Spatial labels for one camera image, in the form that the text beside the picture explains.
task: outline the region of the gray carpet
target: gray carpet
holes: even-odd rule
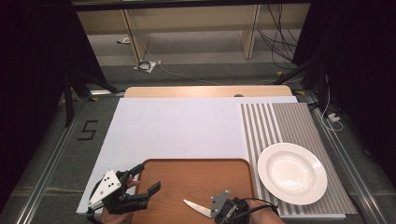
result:
[[[110,85],[118,89],[127,89],[132,86],[191,86],[191,85],[215,85],[205,81],[215,82],[221,85],[246,85],[255,84],[264,80],[275,80],[278,67],[271,63],[244,63],[244,64],[182,64],[165,65],[171,73],[190,76],[181,77],[164,72],[160,67],[154,71],[144,73],[136,71],[132,66],[105,66],[103,71]],[[90,84],[90,90],[102,88]],[[303,95],[297,96],[300,102],[307,102]],[[39,204],[32,223],[88,223],[84,216],[76,214],[79,199],[95,164],[101,145],[106,137],[108,126],[117,107],[120,98],[100,97],[95,102],[88,102],[77,120],[75,130],[70,136],[64,154],[58,164],[56,172],[49,182],[49,187]],[[319,128],[320,121],[313,116],[323,144],[329,153],[334,167],[339,174],[346,191],[354,201],[361,206],[355,190],[352,188],[347,175],[344,172],[338,158],[333,152],[329,140]],[[12,194],[3,213],[0,223],[15,223],[16,218],[26,202],[32,188],[35,186],[45,164],[50,158],[62,132],[64,131],[65,109],[59,104],[51,127],[48,129],[46,138],[43,139],[40,149],[31,160],[20,183]],[[91,130],[95,130],[92,140],[81,141],[81,138],[90,137],[90,133],[84,133],[84,125],[89,122]],[[370,157],[361,152],[362,143],[354,132],[353,126],[348,122],[347,116],[341,115],[344,130],[338,133],[344,146],[347,148],[359,171],[363,174],[365,182],[374,194],[381,209],[386,214],[390,223],[396,223],[396,191],[383,175],[378,164]],[[363,211],[368,223],[369,218]],[[288,220],[287,223],[329,223],[328,221],[298,221]],[[347,215],[345,220],[332,221],[330,223],[363,223],[360,215]]]

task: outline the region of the knife blade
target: knife blade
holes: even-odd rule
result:
[[[190,202],[190,201],[188,201],[188,200],[183,200],[190,208],[192,208],[192,209],[194,209],[195,211],[197,211],[198,213],[200,213],[200,214],[202,214],[202,215],[204,215],[204,216],[206,216],[206,217],[209,217],[209,218],[212,218],[212,216],[210,216],[210,213],[211,213],[211,211],[210,211],[210,209],[208,209],[208,208],[205,208],[205,207],[203,207],[203,206],[201,206],[201,205],[199,205],[199,204],[197,204],[197,203],[192,203],[192,202]]]

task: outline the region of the plate rim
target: plate rim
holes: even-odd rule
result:
[[[290,195],[286,192],[282,192],[281,190],[278,189],[273,183],[271,178],[268,176],[268,172],[263,172],[262,170],[266,170],[266,163],[269,160],[269,158],[266,158],[267,155],[271,156],[274,153],[277,153],[279,151],[288,151],[288,152],[293,152],[299,156],[302,156],[307,160],[309,165],[313,166],[313,162],[318,162],[319,166],[316,165],[316,167],[313,167],[313,170],[316,174],[316,176],[319,176],[319,180],[316,178],[316,184],[314,188],[314,192],[311,190],[309,191],[309,197],[306,197],[306,194],[302,195]],[[308,149],[301,147],[299,145],[293,144],[293,143],[276,143],[272,144],[271,146],[267,147],[265,150],[262,151],[262,153],[259,156],[259,159],[257,161],[257,169],[258,169],[258,174],[260,181],[262,184],[278,199],[282,200],[283,202],[286,203],[292,203],[292,204],[297,204],[297,205],[307,205],[311,203],[315,203],[318,201],[326,192],[327,185],[328,185],[328,177],[327,177],[327,172],[326,169],[324,168],[322,162],[318,159],[317,156],[315,156],[311,151]]]

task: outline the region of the human hand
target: human hand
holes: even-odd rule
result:
[[[130,176],[126,183],[126,187],[129,189],[134,186],[139,186],[140,181],[134,180],[134,176]],[[124,221],[131,222],[133,212],[124,213],[122,215],[109,214],[107,209],[103,208],[100,221],[104,224],[122,224]]]
[[[259,200],[247,200],[249,209],[266,205]],[[263,208],[250,214],[249,224],[285,224],[282,219],[270,208]]]

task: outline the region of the floor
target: floor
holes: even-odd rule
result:
[[[288,42],[295,44],[294,38],[298,39],[299,30],[290,31],[293,36],[286,33]],[[274,37],[276,32],[265,31],[268,36]],[[136,65],[131,48],[127,44],[118,44],[118,40],[125,38],[125,35],[97,35],[89,36],[92,48],[97,56],[99,64],[103,67],[106,78],[112,82],[123,83],[123,85],[161,85],[159,83],[151,83],[147,79],[148,74],[137,74],[128,70]],[[146,55],[145,61],[158,62],[163,61],[164,65],[169,65],[166,73],[177,74],[172,81],[176,82],[179,78],[191,77],[191,82],[185,82],[186,85],[205,85],[205,78],[200,77],[199,80],[195,74],[188,74],[188,70],[180,69],[183,66],[198,67],[201,71],[205,69],[214,69],[218,66],[239,66],[243,67],[245,72],[249,72],[253,68],[250,64],[268,63],[272,65],[272,69],[266,70],[268,74],[265,77],[254,77],[250,83],[258,83],[260,81],[270,82],[276,80],[277,73],[287,73],[294,65],[278,55],[275,55],[270,47],[264,44],[259,34],[256,34],[255,48],[253,56],[247,60],[242,51],[242,45],[239,41],[237,32],[200,32],[200,33],[183,33],[183,34],[154,34],[148,45],[149,54]],[[112,68],[125,68],[126,76],[131,78],[140,77],[140,82],[124,83],[123,80],[116,80],[111,76]],[[164,77],[164,83],[170,80]],[[233,84],[246,84],[248,78],[236,78]],[[287,84],[293,90],[300,90],[301,77],[295,77]],[[301,102],[315,102],[315,94],[309,93],[305,95],[296,94]],[[18,218],[28,220],[26,223],[88,223],[84,216],[76,214],[76,207],[81,197],[85,184],[90,176],[90,171],[95,163],[95,157],[100,151],[103,139],[106,136],[106,129],[111,122],[112,115],[120,97],[118,96],[98,96],[95,102],[77,101],[76,110],[79,111],[77,117],[79,119],[76,125],[71,129],[64,128],[65,110],[60,100],[58,112],[54,118],[53,124],[49,127],[49,132],[43,139],[40,149],[32,158],[28,165],[20,183],[11,195],[6,208],[0,216],[0,223],[18,223]],[[336,110],[336,105],[331,104],[330,109]],[[344,128],[340,132],[328,132],[323,127],[319,112],[316,110],[312,114],[316,122],[318,131],[323,136],[323,144],[329,151],[334,166],[337,168],[346,191],[350,197],[357,203],[361,209],[364,219],[359,215],[347,215],[345,220],[331,221],[331,223],[384,223],[373,218],[373,214],[384,216],[389,223],[396,223],[396,213],[394,204],[396,204],[396,190],[384,176],[378,164],[373,161],[370,156],[362,152],[363,144],[359,136],[356,134],[353,126],[348,122],[347,115],[340,115],[341,123]],[[93,141],[82,141],[81,131],[90,120],[93,124],[98,123],[97,132]],[[64,145],[59,145],[60,140],[64,140]],[[353,181],[348,171],[348,167],[340,160],[340,154],[347,153],[351,163],[357,169],[358,177],[362,182]],[[40,187],[37,183],[48,179],[48,185],[44,187],[42,195],[32,195]],[[369,196],[373,197],[373,201],[365,203]],[[30,201],[36,200],[33,208],[26,207]],[[24,215],[26,210],[30,209],[30,215]],[[288,220],[288,223],[323,223],[323,220],[301,221]]]

